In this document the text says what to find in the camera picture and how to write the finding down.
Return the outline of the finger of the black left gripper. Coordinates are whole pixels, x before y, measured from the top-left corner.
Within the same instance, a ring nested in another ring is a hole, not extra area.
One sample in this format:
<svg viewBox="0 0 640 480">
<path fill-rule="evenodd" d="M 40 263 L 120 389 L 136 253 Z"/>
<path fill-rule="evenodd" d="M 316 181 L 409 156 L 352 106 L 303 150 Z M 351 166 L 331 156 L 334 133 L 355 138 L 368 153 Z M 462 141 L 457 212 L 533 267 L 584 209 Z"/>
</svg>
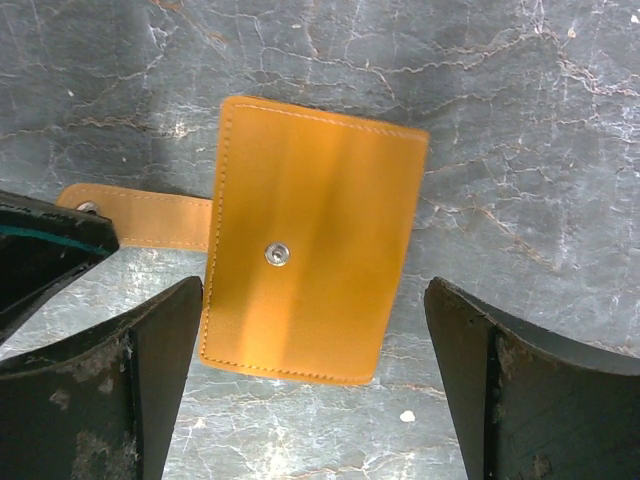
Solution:
<svg viewBox="0 0 640 480">
<path fill-rule="evenodd" d="M 47 300 L 118 249 L 110 220 L 3 191 L 1 328 L 19 329 Z"/>
</svg>

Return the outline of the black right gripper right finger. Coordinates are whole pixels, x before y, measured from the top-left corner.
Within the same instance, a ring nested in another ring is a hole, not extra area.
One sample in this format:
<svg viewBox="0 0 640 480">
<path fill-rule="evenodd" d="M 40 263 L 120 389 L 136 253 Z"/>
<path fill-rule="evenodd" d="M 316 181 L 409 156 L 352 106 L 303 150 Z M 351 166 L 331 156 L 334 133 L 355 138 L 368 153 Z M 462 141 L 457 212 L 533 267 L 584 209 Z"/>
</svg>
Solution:
<svg viewBox="0 0 640 480">
<path fill-rule="evenodd" d="M 639 360 L 435 277 L 426 322 L 470 479 L 636 479 Z"/>
</svg>

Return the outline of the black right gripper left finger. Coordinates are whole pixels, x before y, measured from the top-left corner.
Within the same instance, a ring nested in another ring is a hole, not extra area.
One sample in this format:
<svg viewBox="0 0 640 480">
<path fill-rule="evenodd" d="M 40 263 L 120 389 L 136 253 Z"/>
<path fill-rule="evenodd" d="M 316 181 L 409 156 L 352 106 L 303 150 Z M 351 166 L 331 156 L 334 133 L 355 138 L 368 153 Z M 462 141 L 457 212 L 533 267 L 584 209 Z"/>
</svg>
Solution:
<svg viewBox="0 0 640 480">
<path fill-rule="evenodd" d="M 159 479 L 192 360 L 202 282 L 1 363 L 4 479 Z"/>
</svg>

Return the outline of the yellow leather card holder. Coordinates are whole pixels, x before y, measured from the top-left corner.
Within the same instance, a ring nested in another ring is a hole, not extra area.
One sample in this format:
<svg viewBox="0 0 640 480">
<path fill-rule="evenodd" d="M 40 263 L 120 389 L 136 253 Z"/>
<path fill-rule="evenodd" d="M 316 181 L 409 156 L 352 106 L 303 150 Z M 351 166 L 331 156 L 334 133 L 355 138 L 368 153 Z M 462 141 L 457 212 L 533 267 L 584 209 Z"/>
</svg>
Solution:
<svg viewBox="0 0 640 480">
<path fill-rule="evenodd" d="M 210 198 L 78 183 L 57 202 L 110 219 L 124 246 L 206 254 L 203 364 L 361 385 L 376 369 L 428 146 L 422 130 L 232 96 Z"/>
</svg>

